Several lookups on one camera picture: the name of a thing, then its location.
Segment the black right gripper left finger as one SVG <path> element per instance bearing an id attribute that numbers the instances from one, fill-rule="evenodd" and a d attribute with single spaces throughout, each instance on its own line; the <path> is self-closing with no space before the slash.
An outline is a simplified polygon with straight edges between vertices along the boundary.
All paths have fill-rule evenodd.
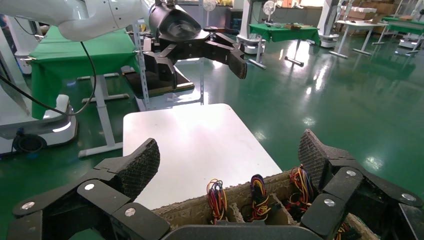
<path id="1" fill-rule="evenodd" d="M 127 156 L 106 158 L 79 179 L 29 197 L 13 208 L 9 240 L 68 240 L 91 230 L 104 240 L 159 240 L 170 224 L 136 203 L 159 169 L 148 138 Z"/>

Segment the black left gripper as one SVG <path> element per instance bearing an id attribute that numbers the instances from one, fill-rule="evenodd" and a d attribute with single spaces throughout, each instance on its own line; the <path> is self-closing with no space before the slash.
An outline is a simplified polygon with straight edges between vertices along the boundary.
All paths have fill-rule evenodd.
<path id="1" fill-rule="evenodd" d="M 148 24 L 159 43 L 160 51 L 143 49 L 143 60 L 148 72 L 157 74 L 159 80 L 169 82 L 172 89 L 178 85 L 175 61 L 207 58 L 227 65 L 239 79 L 247 76 L 244 45 L 224 33 L 210 33 L 178 5 L 159 3 L 149 13 Z"/>

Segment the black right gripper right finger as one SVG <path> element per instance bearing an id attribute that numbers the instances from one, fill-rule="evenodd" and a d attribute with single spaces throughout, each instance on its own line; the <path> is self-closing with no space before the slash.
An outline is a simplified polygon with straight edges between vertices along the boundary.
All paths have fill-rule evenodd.
<path id="1" fill-rule="evenodd" d="M 352 214 L 383 240 L 423 239 L 424 202 L 413 192 L 369 172 L 310 129 L 300 138 L 298 159 L 318 191 L 301 221 L 304 227 L 329 239 Z"/>

